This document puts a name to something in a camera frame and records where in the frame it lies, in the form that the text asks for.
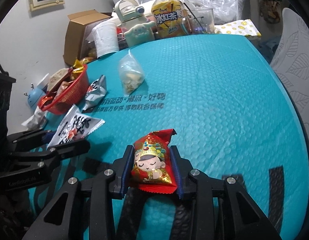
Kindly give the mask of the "white black calligraphy snack packet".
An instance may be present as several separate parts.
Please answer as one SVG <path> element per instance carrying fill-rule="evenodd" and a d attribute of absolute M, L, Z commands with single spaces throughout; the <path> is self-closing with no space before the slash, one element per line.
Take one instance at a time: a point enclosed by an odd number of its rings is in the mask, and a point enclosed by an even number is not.
<path fill-rule="evenodd" d="M 105 120 L 82 114 L 80 109 L 73 105 L 59 124 L 48 147 L 84 139 L 104 124 Z"/>

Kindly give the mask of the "red cartoon candy packet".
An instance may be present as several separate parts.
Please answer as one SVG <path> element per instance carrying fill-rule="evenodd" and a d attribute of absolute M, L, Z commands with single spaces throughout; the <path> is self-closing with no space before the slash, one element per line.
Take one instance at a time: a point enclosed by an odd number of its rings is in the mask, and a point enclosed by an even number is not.
<path fill-rule="evenodd" d="M 177 189 L 169 143 L 174 129 L 153 131 L 134 143 L 133 185 L 141 191 L 173 194 Z"/>

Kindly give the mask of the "red gold snack packet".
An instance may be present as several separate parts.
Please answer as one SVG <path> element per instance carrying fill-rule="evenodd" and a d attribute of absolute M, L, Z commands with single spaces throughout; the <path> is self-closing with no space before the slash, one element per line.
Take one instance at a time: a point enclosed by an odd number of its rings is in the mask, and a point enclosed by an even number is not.
<path fill-rule="evenodd" d="M 40 109 L 43 109 L 44 107 L 48 106 L 50 103 L 53 102 L 54 97 L 55 97 L 54 93 L 52 93 L 50 95 L 43 96 L 42 98 L 40 98 L 40 101 L 38 103 L 38 107 Z"/>

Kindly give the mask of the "white plum soup bag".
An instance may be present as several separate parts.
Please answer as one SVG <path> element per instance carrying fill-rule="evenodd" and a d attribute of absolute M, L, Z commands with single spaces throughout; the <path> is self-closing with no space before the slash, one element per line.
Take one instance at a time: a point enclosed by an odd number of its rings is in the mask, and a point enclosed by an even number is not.
<path fill-rule="evenodd" d="M 70 73 L 70 68 L 62 68 L 52 74 L 48 81 L 47 92 L 51 92 L 60 82 L 62 82 Z"/>

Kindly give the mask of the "clear bag of snacks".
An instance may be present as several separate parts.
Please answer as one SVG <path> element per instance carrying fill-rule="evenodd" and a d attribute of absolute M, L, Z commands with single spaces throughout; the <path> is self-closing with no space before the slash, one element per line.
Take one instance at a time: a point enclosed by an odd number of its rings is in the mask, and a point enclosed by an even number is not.
<path fill-rule="evenodd" d="M 130 49 L 119 61 L 118 72 L 123 88 L 123 94 L 125 96 L 132 94 L 145 79 L 145 74 L 141 64 L 131 53 Z"/>

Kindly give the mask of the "crumpled white tissue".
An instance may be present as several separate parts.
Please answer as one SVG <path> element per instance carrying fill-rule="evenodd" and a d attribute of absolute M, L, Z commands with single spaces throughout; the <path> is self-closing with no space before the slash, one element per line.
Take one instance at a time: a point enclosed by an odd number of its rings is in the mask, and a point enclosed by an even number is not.
<path fill-rule="evenodd" d="M 34 130 L 45 127 L 47 123 L 46 111 L 42 111 L 38 106 L 36 107 L 34 114 L 27 120 L 22 122 L 22 126 L 28 130 Z"/>

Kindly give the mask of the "red plastic basket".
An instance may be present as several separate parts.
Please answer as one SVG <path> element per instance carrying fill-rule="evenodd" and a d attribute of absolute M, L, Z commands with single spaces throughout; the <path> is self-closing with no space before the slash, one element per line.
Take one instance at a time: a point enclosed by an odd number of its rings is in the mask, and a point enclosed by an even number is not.
<path fill-rule="evenodd" d="M 79 103 L 84 98 L 89 87 L 87 69 L 88 66 L 84 64 L 84 71 L 80 76 L 58 97 L 54 97 L 53 102 L 44 107 L 42 111 L 61 115 L 67 113 L 73 104 Z"/>

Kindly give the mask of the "silver white snack packet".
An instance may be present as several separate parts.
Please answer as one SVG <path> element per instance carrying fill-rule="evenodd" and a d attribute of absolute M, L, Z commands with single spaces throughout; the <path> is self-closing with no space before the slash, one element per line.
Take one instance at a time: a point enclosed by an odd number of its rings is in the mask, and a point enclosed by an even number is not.
<path fill-rule="evenodd" d="M 107 94 L 106 76 L 101 75 L 89 87 L 85 95 L 85 104 L 82 111 L 91 109 L 99 104 L 99 102 Z"/>

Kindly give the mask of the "yellow gold snack packet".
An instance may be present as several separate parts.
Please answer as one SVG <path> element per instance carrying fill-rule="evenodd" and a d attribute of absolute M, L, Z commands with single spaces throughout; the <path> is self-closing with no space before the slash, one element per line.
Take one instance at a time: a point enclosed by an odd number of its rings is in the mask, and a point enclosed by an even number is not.
<path fill-rule="evenodd" d="M 74 65 L 72 66 L 72 71 L 70 74 L 71 81 L 76 80 L 83 71 L 84 71 L 84 65 L 81 63 L 81 61 L 76 59 Z"/>

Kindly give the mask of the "teal bubble mat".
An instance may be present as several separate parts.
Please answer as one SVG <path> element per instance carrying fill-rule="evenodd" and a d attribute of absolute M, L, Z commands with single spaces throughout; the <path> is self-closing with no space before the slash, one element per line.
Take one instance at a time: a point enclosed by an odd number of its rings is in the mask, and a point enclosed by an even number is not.
<path fill-rule="evenodd" d="M 108 93 L 91 115 L 105 124 L 89 136 L 90 151 L 63 161 L 48 185 L 31 189 L 39 213 L 70 177 L 86 179 L 120 158 L 151 131 L 175 129 L 172 144 L 213 178 L 238 175 L 283 239 L 294 239 L 309 207 L 309 157 L 299 119 L 309 95 L 276 73 L 251 42 L 237 35 L 193 35 L 131 48 L 145 73 L 123 96 L 122 50 L 88 65 L 90 81 Z"/>

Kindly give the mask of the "brown cardboard box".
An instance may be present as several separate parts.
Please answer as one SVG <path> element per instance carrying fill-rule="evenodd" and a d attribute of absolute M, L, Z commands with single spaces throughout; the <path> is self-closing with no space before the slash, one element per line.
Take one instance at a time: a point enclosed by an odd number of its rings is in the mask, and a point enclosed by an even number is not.
<path fill-rule="evenodd" d="M 96 10 L 87 10 L 68 15 L 69 24 L 65 35 L 63 59 L 67 65 L 73 65 L 76 60 L 87 57 L 93 48 L 93 42 L 88 36 L 99 23 L 111 18 Z"/>

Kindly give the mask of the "white paper towel roll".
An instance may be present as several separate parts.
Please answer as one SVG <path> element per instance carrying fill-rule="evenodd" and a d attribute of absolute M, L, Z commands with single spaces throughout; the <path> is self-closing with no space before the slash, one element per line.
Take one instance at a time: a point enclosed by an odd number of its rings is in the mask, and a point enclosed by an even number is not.
<path fill-rule="evenodd" d="M 119 51 L 117 25 L 113 21 L 104 21 L 95 26 L 91 35 L 93 37 L 97 58 Z"/>

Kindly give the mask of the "mint cartoon water jug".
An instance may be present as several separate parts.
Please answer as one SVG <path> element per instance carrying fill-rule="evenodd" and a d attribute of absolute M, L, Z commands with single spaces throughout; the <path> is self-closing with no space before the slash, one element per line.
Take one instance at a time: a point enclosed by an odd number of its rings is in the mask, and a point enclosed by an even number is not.
<path fill-rule="evenodd" d="M 136 0 L 119 0 L 114 11 L 119 20 L 121 31 L 129 48 L 155 40 L 152 28 L 154 21 L 144 15 L 145 9 Z"/>

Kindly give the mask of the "white leaf pattern cushion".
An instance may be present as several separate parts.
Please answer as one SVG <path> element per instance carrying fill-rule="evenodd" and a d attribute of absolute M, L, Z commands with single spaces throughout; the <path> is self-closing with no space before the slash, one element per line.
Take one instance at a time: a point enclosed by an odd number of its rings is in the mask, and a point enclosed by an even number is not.
<path fill-rule="evenodd" d="M 270 63 L 289 92 L 309 140 L 309 28 L 293 10 L 282 11 L 283 31 Z"/>

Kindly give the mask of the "yellow smiley paper bag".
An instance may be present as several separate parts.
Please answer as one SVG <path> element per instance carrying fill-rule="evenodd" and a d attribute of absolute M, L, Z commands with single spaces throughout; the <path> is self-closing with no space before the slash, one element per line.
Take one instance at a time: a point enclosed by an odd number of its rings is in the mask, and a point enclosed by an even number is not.
<path fill-rule="evenodd" d="M 257 40 L 262 36 L 251 19 L 237 20 L 222 25 L 215 25 L 215 33 L 240 35 L 249 40 Z"/>

